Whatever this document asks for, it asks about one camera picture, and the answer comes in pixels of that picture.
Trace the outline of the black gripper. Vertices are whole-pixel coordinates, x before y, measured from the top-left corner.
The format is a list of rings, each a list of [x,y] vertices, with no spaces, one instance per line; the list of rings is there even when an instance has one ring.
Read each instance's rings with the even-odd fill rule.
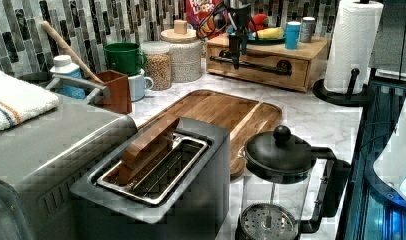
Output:
[[[246,4],[240,8],[227,9],[228,28],[227,33],[229,36],[229,52],[230,57],[235,69],[239,68],[240,57],[240,43],[241,53],[246,55],[247,53],[247,41],[249,32],[251,5]]]

